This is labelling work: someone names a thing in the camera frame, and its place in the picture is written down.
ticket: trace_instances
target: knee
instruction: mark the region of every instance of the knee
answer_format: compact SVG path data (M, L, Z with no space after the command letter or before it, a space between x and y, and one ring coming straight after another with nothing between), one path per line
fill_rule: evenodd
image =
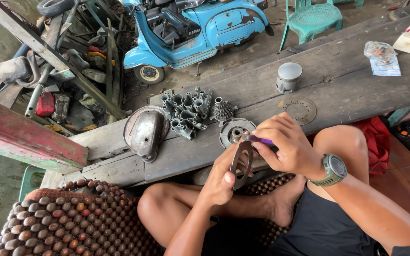
M321 148L327 144L334 144L334 142L362 152L368 150L363 132L350 125L336 125L325 128L314 138L314 145Z
M137 204L137 212L140 217L151 215L162 208L163 202L168 197L168 186L167 183L157 183L145 189Z

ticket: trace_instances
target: scooter shock absorber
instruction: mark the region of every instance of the scooter shock absorber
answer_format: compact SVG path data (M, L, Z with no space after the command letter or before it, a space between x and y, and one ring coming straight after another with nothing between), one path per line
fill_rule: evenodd
M164 21L162 22L162 38L165 37L165 29L167 28L167 19L164 19Z

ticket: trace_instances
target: wristwatch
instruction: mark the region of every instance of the wristwatch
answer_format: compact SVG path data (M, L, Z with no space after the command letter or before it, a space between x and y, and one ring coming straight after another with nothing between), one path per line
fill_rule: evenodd
M324 155L325 158L322 160L322 164L325 167L325 174L327 176L320 180L311 180L309 178L308 180L316 186L328 187L343 180L347 176L347 169L343 160L337 155Z

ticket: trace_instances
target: person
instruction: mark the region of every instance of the person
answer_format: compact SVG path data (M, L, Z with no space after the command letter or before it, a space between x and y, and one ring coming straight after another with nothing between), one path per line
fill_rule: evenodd
M139 218L167 248L164 255L373 255L374 240L389 255L410 255L410 214L370 187L368 149L358 128L326 128L311 146L300 126L282 113L261 123L252 134L271 140L279 149L275 153L264 143L252 143L270 167L296 174L295 178L268 195L233 195L236 178L229 171L237 147L233 144L215 160L203 187L150 186L139 201ZM307 178L325 177L325 153L342 159L348 175L320 187ZM293 206L301 195L293 220ZM219 217L217 224L212 216ZM224 227L235 226L221 224L227 217L265 218L281 227L293 223L267 250L254 252L246 243L250 233L226 233Z

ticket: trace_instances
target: hand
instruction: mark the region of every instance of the hand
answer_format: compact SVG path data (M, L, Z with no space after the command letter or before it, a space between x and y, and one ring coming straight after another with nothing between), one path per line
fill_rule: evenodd
M252 143L273 170L312 179L325 176L325 172L320 173L323 155L312 148L300 126L286 112L265 120L252 134L269 139L278 147L279 151L274 153L262 142Z
M199 194L198 201L206 203L209 206L214 206L223 205L231 199L233 195L232 187L235 183L235 175L230 172L230 169L237 146L241 142L242 140L232 144L214 161L213 168ZM244 153L247 154L247 151L243 151L243 154L239 156L239 163L237 164L237 169L241 171L246 170L246 165L248 163L248 156ZM257 152L253 151L253 157L257 156Z

